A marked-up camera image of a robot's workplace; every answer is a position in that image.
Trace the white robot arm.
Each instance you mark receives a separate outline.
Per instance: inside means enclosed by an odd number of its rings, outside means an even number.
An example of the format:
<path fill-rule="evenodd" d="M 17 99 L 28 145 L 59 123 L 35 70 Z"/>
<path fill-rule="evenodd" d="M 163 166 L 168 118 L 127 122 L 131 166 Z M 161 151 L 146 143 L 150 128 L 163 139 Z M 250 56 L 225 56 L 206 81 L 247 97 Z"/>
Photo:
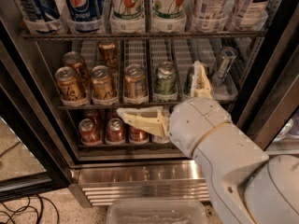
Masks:
<path fill-rule="evenodd" d="M 223 224 L 299 224 L 299 159 L 269 157 L 212 98 L 204 66 L 192 67 L 191 97 L 169 116 L 160 106 L 119 108 L 118 115 L 137 129 L 168 137 L 199 165 Z"/>

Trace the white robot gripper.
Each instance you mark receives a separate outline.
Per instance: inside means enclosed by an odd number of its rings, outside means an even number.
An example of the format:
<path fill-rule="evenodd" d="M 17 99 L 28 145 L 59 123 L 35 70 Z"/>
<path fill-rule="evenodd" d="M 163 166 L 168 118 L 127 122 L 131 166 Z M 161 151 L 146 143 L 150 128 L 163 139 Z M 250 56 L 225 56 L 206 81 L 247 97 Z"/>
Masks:
<path fill-rule="evenodd" d="M 170 135 L 171 142 L 188 158 L 206 135 L 232 122 L 230 114 L 211 99 L 204 65 L 195 61 L 192 67 L 190 96 L 194 98 L 176 105 L 171 115 L 162 106 L 117 109 L 119 117 L 134 128 L 160 137 Z"/>

